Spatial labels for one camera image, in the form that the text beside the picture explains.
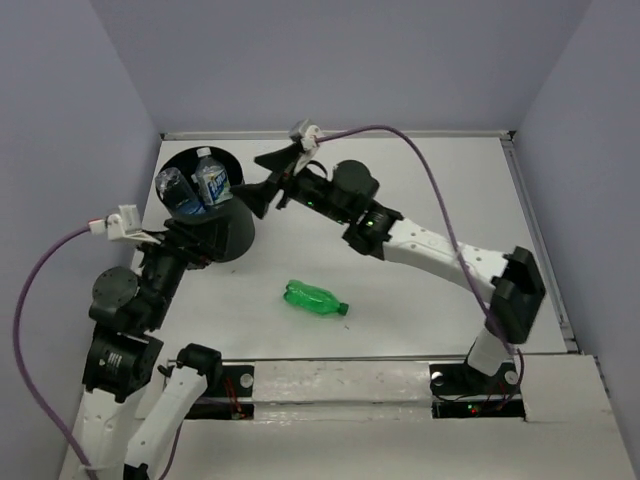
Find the black cylindrical bin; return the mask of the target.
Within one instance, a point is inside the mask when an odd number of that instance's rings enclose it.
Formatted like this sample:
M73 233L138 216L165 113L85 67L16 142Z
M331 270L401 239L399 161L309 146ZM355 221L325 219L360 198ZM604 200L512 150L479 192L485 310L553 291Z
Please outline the black cylindrical bin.
M196 150L199 148L202 147L190 148L174 155L162 166L159 172L170 167L178 168L194 185L195 190L201 197L199 188L192 179L192 174L198 165ZM229 176L231 187L235 185L242 185L244 183L244 176L239 161L226 150L216 147L209 148L212 151L214 159L224 165ZM171 212L165 206L169 211L171 218L186 224L201 224L217 219L225 219L229 222L229 250L226 258L222 262L217 263L235 260L246 253L246 251L251 247L255 237L253 215L246 205L232 195L232 198L226 202L213 207L206 207L205 205L204 207L206 212L202 215L181 215Z

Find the water bottle white green label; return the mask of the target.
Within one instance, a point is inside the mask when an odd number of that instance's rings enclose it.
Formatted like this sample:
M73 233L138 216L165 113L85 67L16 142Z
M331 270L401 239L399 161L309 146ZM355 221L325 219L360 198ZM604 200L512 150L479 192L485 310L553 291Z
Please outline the water bottle white green label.
M219 205L232 198L231 184L224 165L215 160L209 147L196 150L198 165L192 179L199 188L206 207Z

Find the clear bottle blue label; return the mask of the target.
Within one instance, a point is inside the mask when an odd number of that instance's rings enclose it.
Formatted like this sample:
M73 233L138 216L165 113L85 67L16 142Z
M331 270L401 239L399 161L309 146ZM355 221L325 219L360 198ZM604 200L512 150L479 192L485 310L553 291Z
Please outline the clear bottle blue label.
M194 185L176 167L160 171L155 177L155 187L161 202L175 214L202 215L206 212Z

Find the green plastic bottle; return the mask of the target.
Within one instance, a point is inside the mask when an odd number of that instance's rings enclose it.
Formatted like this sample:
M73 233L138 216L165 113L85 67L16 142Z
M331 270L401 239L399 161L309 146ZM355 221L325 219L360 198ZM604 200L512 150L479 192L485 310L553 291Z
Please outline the green plastic bottle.
M333 293L298 280L287 283L283 298L291 306L321 316L345 316L349 311L349 305L338 300Z

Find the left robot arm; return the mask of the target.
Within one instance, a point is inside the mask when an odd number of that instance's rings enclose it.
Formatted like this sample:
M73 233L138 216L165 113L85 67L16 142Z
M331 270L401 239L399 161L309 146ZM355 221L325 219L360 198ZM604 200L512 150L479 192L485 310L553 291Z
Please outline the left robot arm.
M202 345L181 349L168 383L139 431L135 414L150 383L163 343L152 337L189 269L219 261L228 246L228 225L211 227L166 221L162 231L142 229L121 214L88 224L94 235L132 243L142 253L140 269L113 267L92 287L89 316L95 323L82 384L79 444L92 479L149 479L191 406L215 392L223 377L222 355Z

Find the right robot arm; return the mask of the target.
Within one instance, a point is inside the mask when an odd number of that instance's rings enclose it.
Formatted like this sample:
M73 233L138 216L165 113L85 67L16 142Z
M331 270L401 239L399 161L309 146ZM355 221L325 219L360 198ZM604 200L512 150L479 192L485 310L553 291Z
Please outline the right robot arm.
M482 392L497 378L514 347L527 342L546 288L534 255L523 247L510 253L461 243L423 228L376 201L378 181L357 160L339 162L330 175L310 170L311 155L292 144L256 157L268 177L232 187L258 218L269 206L298 202L346 225L343 238L361 255L407 265L470 291L485 314L484 326L460 368L462 384Z

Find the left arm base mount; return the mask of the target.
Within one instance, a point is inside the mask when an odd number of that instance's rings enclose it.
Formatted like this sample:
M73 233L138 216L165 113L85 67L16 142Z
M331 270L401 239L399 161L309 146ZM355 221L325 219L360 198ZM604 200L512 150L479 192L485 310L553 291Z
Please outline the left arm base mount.
M254 413L254 367L226 365L216 350L184 349L157 367L164 389L156 406L183 420L246 420Z

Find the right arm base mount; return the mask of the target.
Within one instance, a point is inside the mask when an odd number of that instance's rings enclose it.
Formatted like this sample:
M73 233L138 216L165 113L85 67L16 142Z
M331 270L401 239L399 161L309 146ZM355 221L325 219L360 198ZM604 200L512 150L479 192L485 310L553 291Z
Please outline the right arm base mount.
M463 363L432 364L429 373L434 419L526 418L513 362L503 363L492 377Z

